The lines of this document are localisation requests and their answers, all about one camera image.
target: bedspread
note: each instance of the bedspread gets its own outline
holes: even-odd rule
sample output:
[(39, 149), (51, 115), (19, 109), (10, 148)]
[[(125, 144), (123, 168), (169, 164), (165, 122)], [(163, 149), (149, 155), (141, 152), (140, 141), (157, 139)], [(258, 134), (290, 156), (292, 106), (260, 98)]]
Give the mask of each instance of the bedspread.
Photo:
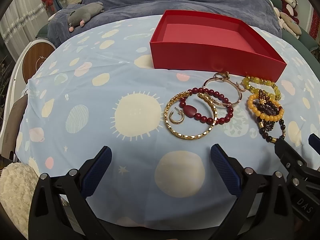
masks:
[[(70, 33), (67, 19), (71, 11), (91, 2), (101, 1), (104, 13), (93, 17), (84, 27)], [(56, 47), (91, 28), (128, 18), (159, 15), (168, 9), (197, 10), (223, 14), (243, 20), (278, 37), (282, 32), (269, 0), (83, 0), (83, 5), (69, 5), (49, 22), (48, 38)]]
[[(258, 173), (287, 172), (274, 145), (258, 132), (256, 116), (246, 106), (248, 91), (234, 107), (231, 121), (217, 125), (204, 138), (182, 140), (169, 132), (163, 121), (166, 103), (182, 91), (201, 87), (213, 73), (153, 68), (149, 41), (160, 18), (99, 26), (57, 48), (28, 81), (28, 106), (16, 154), (37, 174), (60, 176), (108, 146), (112, 162), (93, 196), (87, 198), (98, 218), (164, 230), (217, 226), (235, 197), (210, 160), (213, 144), (219, 143), (229, 156)], [(310, 167), (318, 168), (320, 158), (308, 137), (318, 135), (320, 128), (320, 83), (290, 44), (254, 29), (287, 63), (277, 82), (285, 109), (285, 140)], [(241, 82), (242, 77), (231, 75), (230, 79)], [(272, 92), (270, 87), (255, 86)], [(212, 82), (208, 88), (231, 102), (238, 99), (227, 83)], [(188, 98), (188, 104), (212, 116), (196, 95)], [(217, 110), (218, 117), (225, 116), (225, 107)], [(188, 135), (207, 127), (187, 117), (175, 125)], [(278, 123), (270, 135), (281, 135)]]

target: open red box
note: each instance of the open red box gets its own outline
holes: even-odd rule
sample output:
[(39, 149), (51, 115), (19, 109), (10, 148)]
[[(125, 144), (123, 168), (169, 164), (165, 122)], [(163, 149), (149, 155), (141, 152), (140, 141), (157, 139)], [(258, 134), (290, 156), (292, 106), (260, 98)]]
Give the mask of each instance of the open red box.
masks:
[(154, 68), (229, 71), (276, 82), (287, 65), (243, 21), (199, 11), (165, 11), (150, 48)]

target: star print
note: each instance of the star print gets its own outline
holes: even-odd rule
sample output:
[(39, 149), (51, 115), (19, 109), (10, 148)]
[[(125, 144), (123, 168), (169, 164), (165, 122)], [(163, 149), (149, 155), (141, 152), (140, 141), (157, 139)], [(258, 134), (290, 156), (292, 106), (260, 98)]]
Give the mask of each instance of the star print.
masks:
[(119, 173), (121, 173), (121, 175), (123, 175), (125, 172), (129, 172), (125, 169), (126, 167), (122, 167), (122, 166), (119, 166), (119, 167), (120, 167)]

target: bracelet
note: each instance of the bracelet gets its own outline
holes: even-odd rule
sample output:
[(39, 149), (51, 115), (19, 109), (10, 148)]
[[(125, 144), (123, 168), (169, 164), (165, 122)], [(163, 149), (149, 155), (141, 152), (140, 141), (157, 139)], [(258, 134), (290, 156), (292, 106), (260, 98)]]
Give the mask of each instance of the bracelet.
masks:
[[(229, 72), (225, 72), (225, 73), (215, 73), (214, 77), (212, 78), (209, 78), (208, 80), (206, 80), (206, 82), (203, 84), (203, 89), (204, 89), (204, 92), (205, 93), (208, 93), (210, 96), (214, 96), (215, 98), (218, 98), (219, 100), (222, 100), (222, 103), (216, 101), (215, 99), (212, 99), (213, 102), (218, 105), (218, 106), (235, 106), (236, 104), (240, 103), (241, 102), (241, 99), (242, 99), (242, 93), (241, 93), (241, 89), (239, 88), (239, 84), (234, 84), (233, 82), (231, 82), (229, 80), (230, 76), (229, 76)], [(234, 103), (230, 103), (229, 100), (228, 101), (224, 101), (225, 97), (223, 94), (220, 94), (218, 91), (213, 91), (212, 89), (211, 90), (208, 90), (205, 86), (209, 83), (209, 82), (212, 82), (212, 81), (216, 81), (216, 80), (219, 80), (219, 81), (223, 81), (223, 82), (226, 82), (230, 85), (232, 85), (238, 92), (239, 94), (239, 99), (238, 101), (234, 102)]]
[[(280, 124), (280, 128), (282, 131), (282, 135), (279, 137), (284, 139), (285, 137), (285, 125), (284, 125), (284, 120), (280, 119), (279, 120), (279, 124)], [(264, 127), (264, 123), (263, 122), (259, 122), (259, 133), (262, 135), (263, 139), (265, 139), (267, 142), (271, 142), (271, 143), (276, 143), (277, 142), (277, 138), (274, 138), (272, 136), (270, 136), (267, 132), (266, 132), (266, 128)]]
[(203, 136), (207, 135), (212, 130), (212, 128), (215, 126), (215, 124), (217, 122), (217, 114), (218, 113), (217, 113), (216, 107), (212, 101), (212, 98), (209, 97), (207, 94), (198, 93), (198, 97), (201, 98), (203, 101), (205, 101), (210, 106), (210, 108), (213, 112), (213, 123), (210, 125), (210, 127), (205, 132), (198, 134), (198, 135), (183, 135), (181, 133), (178, 133), (176, 130), (174, 130), (171, 127), (171, 125), (169, 124), (169, 121), (168, 121), (168, 112), (169, 112), (170, 107), (175, 102), (179, 101), (180, 98), (188, 97), (191, 95), (192, 94), (189, 90), (185, 91), (185, 92), (181, 92), (181, 93), (175, 95), (173, 98), (171, 98), (170, 101), (167, 103), (166, 107), (164, 108), (164, 122), (165, 122), (167, 128), (169, 129), (169, 131), (171, 133), (173, 133), (173, 135), (175, 135), (181, 139), (184, 139), (184, 140), (195, 140), (195, 139), (202, 138)]
[(249, 109), (262, 120), (277, 122), (284, 114), (282, 106), (277, 101), (270, 99), (267, 93), (261, 89), (259, 90), (259, 96), (257, 94), (249, 96), (247, 104)]
[(266, 92), (268, 96), (270, 96), (270, 99), (274, 99), (276, 101), (281, 99), (280, 90), (274, 82), (271, 82), (270, 80), (260, 79), (257, 77), (246, 76), (245, 78), (243, 78), (241, 84), (253, 94), (258, 94), (259, 89), (250, 85), (249, 82), (272, 87), (275, 92), (274, 94)]
[[(220, 94), (218, 91), (213, 91), (213, 90), (208, 90), (207, 88), (193, 88), (188, 90), (190, 94), (196, 94), (196, 93), (207, 93), (209, 95), (213, 95), (214, 97), (218, 97), (218, 99), (222, 100), (224, 103), (227, 103), (227, 115), (225, 118), (221, 117), (217, 119), (216, 124), (224, 124), (225, 122), (230, 122), (230, 119), (233, 117), (233, 108), (229, 102), (228, 98), (225, 98), (223, 94)], [(183, 112), (187, 117), (196, 119), (197, 121), (200, 120), (201, 123), (207, 123), (208, 125), (211, 125), (213, 123), (213, 119), (211, 117), (207, 118), (206, 116), (201, 115), (200, 113), (197, 112), (197, 109), (193, 106), (186, 105), (186, 99), (188, 96), (180, 98), (180, 103), (179, 106), (183, 109)]]

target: yellow bead bracelet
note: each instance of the yellow bead bracelet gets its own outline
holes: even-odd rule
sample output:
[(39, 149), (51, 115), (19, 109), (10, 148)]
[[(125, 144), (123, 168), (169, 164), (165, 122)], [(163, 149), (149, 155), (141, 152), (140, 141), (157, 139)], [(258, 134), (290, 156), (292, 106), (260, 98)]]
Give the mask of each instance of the yellow bead bracelet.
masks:
[(272, 93), (266, 92), (267, 95), (270, 97), (270, 99), (273, 99), (276, 101), (281, 99), (280, 90), (274, 82), (271, 82), (270, 80), (260, 79), (257, 77), (246, 76), (245, 78), (243, 78), (242, 83), (245, 86), (245, 88), (253, 94), (258, 94), (260, 89), (250, 85), (249, 82), (272, 87), (275, 93), (272, 94)]
[(257, 94), (251, 95), (251, 96), (249, 96), (249, 99), (247, 102), (249, 109), (251, 109), (252, 112), (255, 113), (255, 115), (257, 117), (260, 117), (262, 120), (266, 120), (266, 121), (270, 121), (270, 122), (276, 122), (276, 121), (282, 119), (283, 114), (284, 114), (284, 109), (277, 101), (275, 101), (274, 99), (269, 99), (269, 101), (267, 102), (265, 100), (265, 98), (259, 99), (260, 101), (262, 100), (262, 104), (269, 105), (270, 108), (274, 108), (274, 111), (279, 111), (279, 114), (277, 114), (277, 115), (267, 115), (265, 113), (262, 113), (260, 110), (258, 110), (258, 108), (254, 105), (253, 101), (257, 98), (258, 98)]

